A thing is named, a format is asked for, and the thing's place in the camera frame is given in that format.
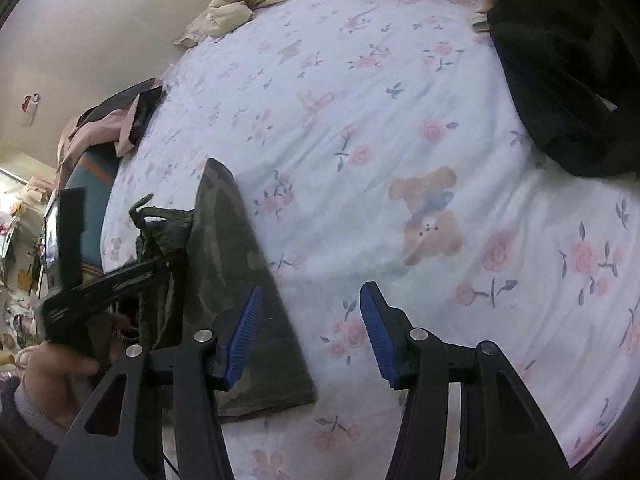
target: floral bed sheet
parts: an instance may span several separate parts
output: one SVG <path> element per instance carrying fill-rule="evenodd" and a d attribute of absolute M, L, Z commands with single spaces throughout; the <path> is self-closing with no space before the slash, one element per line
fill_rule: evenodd
<path fill-rule="evenodd" d="M 406 393 L 380 378 L 366 280 L 444 341 L 497 342 L 572 465 L 638 380 L 637 179 L 574 178 L 536 151 L 490 38 L 467 23 L 473 3 L 258 10 L 168 71 L 120 166 L 107 270 L 134 254 L 129 207 L 153 192 L 153 205 L 193 208 L 212 156 L 238 181 L 300 338 L 318 402 L 226 425 L 238 479 L 384 478 Z M 455 406 L 449 420 L 443 478 Z"/>

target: monitor screen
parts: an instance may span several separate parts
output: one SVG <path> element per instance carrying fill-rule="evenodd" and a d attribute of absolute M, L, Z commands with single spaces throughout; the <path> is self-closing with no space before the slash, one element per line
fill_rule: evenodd
<path fill-rule="evenodd" d="M 44 256 L 47 269 L 58 259 L 58 201 L 51 205 L 45 221 Z"/>

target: teal object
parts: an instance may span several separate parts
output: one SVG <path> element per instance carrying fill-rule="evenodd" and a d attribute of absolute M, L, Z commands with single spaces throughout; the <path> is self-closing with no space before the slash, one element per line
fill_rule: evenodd
<path fill-rule="evenodd" d="M 102 272 L 100 235 L 113 181 L 120 159 L 112 142 L 92 146 L 84 152 L 65 189 L 84 187 L 84 232 L 80 238 L 82 263 Z"/>

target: human hand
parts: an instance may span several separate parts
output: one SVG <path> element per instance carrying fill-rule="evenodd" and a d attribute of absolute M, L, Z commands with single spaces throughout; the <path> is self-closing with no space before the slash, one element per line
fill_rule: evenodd
<path fill-rule="evenodd" d="M 114 330 L 129 326 L 122 314 L 112 314 Z M 112 338 L 109 360 L 113 364 L 122 354 L 124 343 Z M 22 379 L 24 391 L 32 405 L 48 420 L 69 429 L 80 411 L 81 403 L 74 393 L 74 382 L 95 375 L 98 361 L 80 355 L 68 346 L 44 342 L 29 358 Z"/>

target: pink fabric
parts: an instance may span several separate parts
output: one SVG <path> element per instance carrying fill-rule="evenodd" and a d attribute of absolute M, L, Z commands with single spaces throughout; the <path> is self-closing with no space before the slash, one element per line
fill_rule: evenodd
<path fill-rule="evenodd" d="M 62 161 L 65 159 L 65 153 L 68 151 L 69 146 L 71 145 L 71 140 L 74 138 L 76 131 L 78 131 L 78 121 L 80 120 L 79 116 L 72 117 L 69 119 L 65 127 L 62 128 L 62 134 L 60 135 L 60 142 L 58 143 L 58 151 L 56 153 L 56 160 L 58 165 L 62 164 Z"/>
<path fill-rule="evenodd" d="M 82 126 L 73 134 L 68 148 L 63 153 L 62 163 L 56 171 L 54 188 L 64 189 L 71 172 L 82 154 L 91 146 L 120 139 L 122 123 L 127 117 L 127 109 L 114 110 L 105 118 Z"/>

